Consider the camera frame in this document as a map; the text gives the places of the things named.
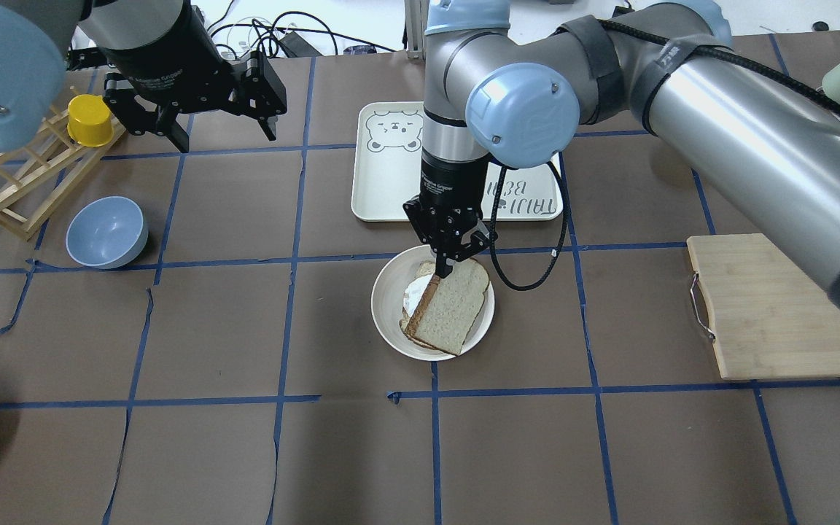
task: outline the white plate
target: white plate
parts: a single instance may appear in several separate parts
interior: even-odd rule
[[[366,222],[407,220],[403,204],[420,192],[422,102],[376,102],[359,113],[352,180],[352,213]],[[559,166],[559,154],[553,157]],[[491,216],[501,168],[490,163],[481,211]],[[549,166],[509,171],[499,220],[552,220],[562,211]]]
[[[397,254],[394,259],[388,260],[387,265],[378,273],[374,287],[371,288],[371,319],[374,319],[374,326],[378,329],[378,333],[394,350],[420,361],[445,361],[455,356],[438,350],[425,349],[407,339],[404,332],[400,331],[404,289],[416,279],[417,268],[424,260],[433,260],[433,253],[429,246],[408,249],[406,252]],[[481,341],[488,327],[491,326],[493,316],[494,288],[489,284],[484,295],[484,305],[481,306],[481,312],[472,324],[460,354],[468,352]]]

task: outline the cutting board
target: cutting board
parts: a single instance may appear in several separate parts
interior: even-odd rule
[[[756,233],[687,244],[721,378],[840,378],[840,311],[773,243]]]

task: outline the bear drawing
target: bear drawing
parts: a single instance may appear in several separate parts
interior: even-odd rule
[[[403,147],[408,152],[420,149],[420,132],[423,131],[423,117],[416,111],[384,111],[374,113],[365,122],[367,127],[367,150],[380,152],[384,147]]]

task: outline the table surface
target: table surface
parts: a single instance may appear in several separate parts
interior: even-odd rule
[[[736,49],[817,86],[840,32]],[[840,379],[720,380],[685,240],[755,229],[629,115],[564,152],[573,219],[547,284],[497,285],[483,342],[431,365],[388,348],[369,309],[413,231],[349,209],[359,110],[419,100],[422,64],[274,67],[276,142],[184,117],[190,153],[125,137],[36,242],[0,230],[0,524],[262,523],[275,482],[289,525],[840,516]],[[67,86],[99,93],[103,74]],[[79,268],[66,227],[109,194],[140,203],[149,246]],[[540,275],[557,228],[500,225],[514,279]]]

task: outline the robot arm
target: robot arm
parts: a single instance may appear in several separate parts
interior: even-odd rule
[[[590,17],[517,46],[508,12],[507,2],[430,4],[420,193],[405,210],[438,275],[489,243],[479,209],[489,158],[536,166],[577,123],[630,109],[840,308],[840,119],[759,74],[691,54],[730,44],[716,4],[672,0],[618,17],[666,46]]]
[[[0,0],[0,152],[24,146],[63,86],[63,50],[74,27],[119,69],[104,100],[132,134],[167,136],[190,148],[180,113],[222,109],[252,117],[270,140],[287,93],[257,51],[219,56],[190,0]],[[145,109],[136,97],[156,104]]]

